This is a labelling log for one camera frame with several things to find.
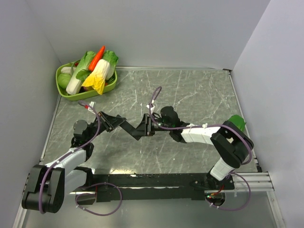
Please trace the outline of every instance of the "green basket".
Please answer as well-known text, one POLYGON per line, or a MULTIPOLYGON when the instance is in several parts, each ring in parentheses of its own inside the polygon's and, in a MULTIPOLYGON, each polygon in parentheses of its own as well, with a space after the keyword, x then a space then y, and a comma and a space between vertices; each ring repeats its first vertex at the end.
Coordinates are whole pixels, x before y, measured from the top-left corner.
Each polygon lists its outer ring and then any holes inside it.
MULTIPOLYGON (((86 91, 86 92, 75 94, 75 95, 69 95, 69 94, 67 94, 65 89, 61 88, 58 85, 58 76, 61 74, 61 69, 64 68, 64 67, 67 67, 67 66, 72 67, 73 64, 74 63, 68 63, 68 64, 65 64, 65 65, 62 65, 56 71, 56 85, 57 85, 57 89, 58 89, 59 94, 62 97, 65 97, 66 99, 68 99, 70 101, 78 101, 78 100, 82 100, 82 99, 86 99, 86 98, 89 98, 89 97, 92 97, 92 96, 99 95, 95 90, 86 91)), ((114 77, 114 81, 104 87, 103 93, 109 92, 109 91, 111 91, 115 88, 116 82, 117 82, 117 72, 116 72, 116 70, 115 70, 114 75, 112 77, 114 77)))

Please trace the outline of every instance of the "table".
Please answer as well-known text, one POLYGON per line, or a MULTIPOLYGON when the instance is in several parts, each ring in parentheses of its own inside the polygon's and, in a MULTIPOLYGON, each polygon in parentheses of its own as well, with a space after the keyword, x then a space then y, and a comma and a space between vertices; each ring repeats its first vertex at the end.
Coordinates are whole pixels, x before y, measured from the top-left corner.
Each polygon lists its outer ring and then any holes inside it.
MULTIPOLYGON (((162 92, 155 112, 171 105, 181 120, 193 124, 222 124, 231 115, 241 115, 228 71, 143 68, 119 69, 117 73, 113 91, 86 101, 95 101, 97 111, 126 117, 134 127, 148 112, 146 105, 158 86, 162 86, 162 92)), ((77 120, 90 123, 94 117, 77 102, 61 98, 43 162, 68 151, 77 120)), ((177 143, 168 132, 156 132, 153 137, 136 141, 117 128, 111 133, 103 132, 93 144, 91 158, 81 166, 94 169, 96 174, 208 172, 220 158, 212 145, 177 143)), ((257 172, 254 160, 237 171, 257 172)))

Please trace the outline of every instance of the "green cabbage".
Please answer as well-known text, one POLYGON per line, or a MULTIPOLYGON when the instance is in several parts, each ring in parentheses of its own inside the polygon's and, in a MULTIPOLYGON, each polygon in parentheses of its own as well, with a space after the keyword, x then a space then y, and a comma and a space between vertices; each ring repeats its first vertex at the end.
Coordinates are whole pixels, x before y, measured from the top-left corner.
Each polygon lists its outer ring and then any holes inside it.
POLYGON ((71 75, 70 74, 67 74, 67 73, 62 73, 58 76, 58 85, 63 88, 63 89, 66 89, 67 88, 67 85, 68 83, 70 82, 71 80, 71 75))
POLYGON ((108 80, 114 74, 115 67, 116 67, 116 64, 118 62, 118 57, 115 54, 115 52, 106 50, 104 55, 103 55, 103 59, 110 63, 110 69, 108 71, 108 74, 105 77, 105 79, 108 80))
POLYGON ((91 71, 89 71, 88 68, 95 55, 95 52, 87 51, 85 55, 82 56, 78 66, 73 73, 73 75, 75 75, 78 80, 84 81, 90 75, 91 71))

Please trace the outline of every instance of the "purple cable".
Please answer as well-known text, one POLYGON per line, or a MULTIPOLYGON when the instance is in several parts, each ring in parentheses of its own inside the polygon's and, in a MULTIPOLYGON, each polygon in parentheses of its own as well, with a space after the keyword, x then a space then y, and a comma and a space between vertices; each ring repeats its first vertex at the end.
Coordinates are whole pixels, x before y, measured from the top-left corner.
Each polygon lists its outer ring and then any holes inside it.
POLYGON ((112 212, 107 213, 107 214, 99 214, 99 213, 93 212, 93 211, 91 211, 91 210, 88 210, 88 209, 86 209, 86 208, 80 206, 80 205, 77 203, 77 199, 78 199, 80 196, 84 196, 84 195, 87 195, 87 196, 91 196, 91 195, 92 195, 92 196, 94 196, 94 194, 90 194, 90 193, 83 193, 83 194, 80 194, 80 195, 78 195, 78 196, 75 197, 75 203, 76 203, 77 207, 80 208, 80 209, 82 209, 82 210, 84 210, 84 211, 86 211, 86 212, 89 212, 89 213, 91 213, 91 214, 93 214, 93 215, 97 215, 97 216, 108 216, 108 215, 114 214, 114 213, 120 208, 120 206, 121 206, 121 204, 122 204, 122 201, 123 201, 122 192, 120 191, 120 189, 119 189, 116 185, 111 184, 111 183, 107 183, 107 182, 98 183, 98 184, 93 184, 93 185, 91 185, 91 186, 89 186, 89 187, 86 187, 86 188, 90 188, 90 187, 94 187, 94 186, 98 186, 98 185, 111 185, 111 186, 113 186, 114 188, 116 188, 116 189, 118 190, 119 195, 120 195, 120 200, 119 200, 118 206, 115 208, 115 210, 113 210, 112 212))
POLYGON ((217 207, 215 206, 214 204, 211 204, 211 202, 209 200, 206 199, 206 201, 210 204, 210 206, 214 207, 214 208, 217 208, 217 209, 220 209, 220 210, 226 210, 226 211, 237 211, 237 210, 242 210, 244 209, 245 207, 247 207, 248 203, 250 202, 250 198, 251 198, 251 189, 250 189, 250 186, 248 184, 248 182, 245 180, 244 177, 242 177, 241 175, 235 173, 235 172, 232 172, 231 173, 232 175, 237 175, 239 176, 240 178, 243 179, 243 181, 246 183, 246 185, 248 186, 248 191, 249 191, 249 195, 248 195, 248 199, 246 201, 246 203, 242 206, 242 207, 239 207, 239 208, 233 208, 233 209, 230 209, 230 208, 223 208, 223 207, 217 207))
MULTIPOLYGON (((79 151, 80 149, 84 148, 85 146, 87 146, 91 141, 93 141, 94 138, 96 138, 96 136, 98 135, 99 133, 99 129, 100 129, 100 119, 99 119, 99 115, 97 113, 97 111, 91 107, 88 103, 86 103, 85 101, 79 101, 78 102, 81 106, 85 107, 86 105, 91 108, 93 110, 93 112, 95 113, 96 115, 96 118, 97 118, 97 122, 98 122, 98 127, 97 127, 97 131, 95 133, 95 135, 89 140, 87 141, 86 143, 84 143, 83 145, 77 147, 74 152, 76 151, 79 151)), ((46 171, 46 173, 44 174, 43 176, 43 179, 42 179, 42 182, 41 182, 41 185, 40 185, 40 189, 39 189, 39 199, 38 199, 38 208, 39 208, 39 211, 41 214, 45 214, 45 212, 43 211, 43 208, 42 208, 42 195, 43 195, 43 188, 44 188, 44 185, 46 183, 46 180, 47 180, 47 177, 48 177, 48 174, 49 172, 52 170, 52 168, 54 168, 59 162, 61 162, 62 160, 64 160, 66 157, 70 156, 73 152, 70 151, 68 153, 66 153, 65 155, 63 155, 61 158, 59 158, 57 161, 55 161, 46 171)))
MULTIPOLYGON (((149 103, 149 116, 150 116, 151 120, 153 121, 153 123, 155 123, 156 125, 158 125, 158 123, 155 121, 154 116, 153 116, 152 113, 151 113, 151 108, 152 108, 152 101, 155 101, 155 100, 156 100, 156 98, 157 98, 158 95, 160 94, 161 90, 162 90, 162 87, 161 87, 161 86, 157 87, 157 88, 154 90, 154 92, 153 92, 153 94, 152 94, 152 98, 151 98, 150 103, 149 103)), ((159 125, 158 125, 158 127, 161 128, 161 129, 164 129, 164 130, 184 130, 184 129, 189 129, 189 128, 202 128, 203 126, 192 126, 192 127, 163 127, 163 126, 159 126, 159 125)), ((248 159, 248 161, 242 163, 242 165, 246 165, 246 164, 248 164, 248 163, 251 162, 251 159, 252 159, 252 152, 251 152, 251 149, 250 149, 250 147, 248 146, 248 144, 246 143, 246 141, 245 141, 245 140, 244 140, 244 139, 243 139, 235 130, 233 130, 231 127, 228 127, 228 126, 222 125, 222 124, 214 124, 214 125, 209 125, 209 126, 207 126, 207 127, 223 127, 223 128, 228 129, 229 131, 231 131, 236 137, 238 137, 238 138, 240 139, 240 141, 245 145, 246 149, 248 150, 249 159, 248 159)))

